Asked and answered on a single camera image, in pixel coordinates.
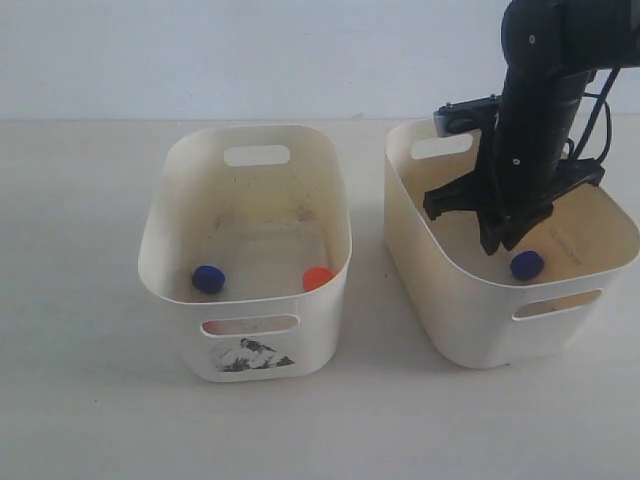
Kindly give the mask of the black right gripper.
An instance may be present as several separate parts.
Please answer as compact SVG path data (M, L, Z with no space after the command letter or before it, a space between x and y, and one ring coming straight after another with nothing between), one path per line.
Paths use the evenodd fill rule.
M492 256L501 244L512 251L550 217L557 199L582 185L598 185L604 158L581 156L593 128L587 126L579 141L570 137L578 107L589 95L588 83L507 80L495 128L474 130L480 143L472 170L425 192L427 216L475 213L481 246Z

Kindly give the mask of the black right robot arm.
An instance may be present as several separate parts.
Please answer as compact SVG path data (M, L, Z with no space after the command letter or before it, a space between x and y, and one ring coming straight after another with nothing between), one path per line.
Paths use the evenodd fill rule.
M512 1L501 21L500 94L440 107L436 134L477 131L473 169L423 197L435 220L472 212L484 252L514 249L559 198L598 185L607 149L581 156L623 69L639 65L636 1Z

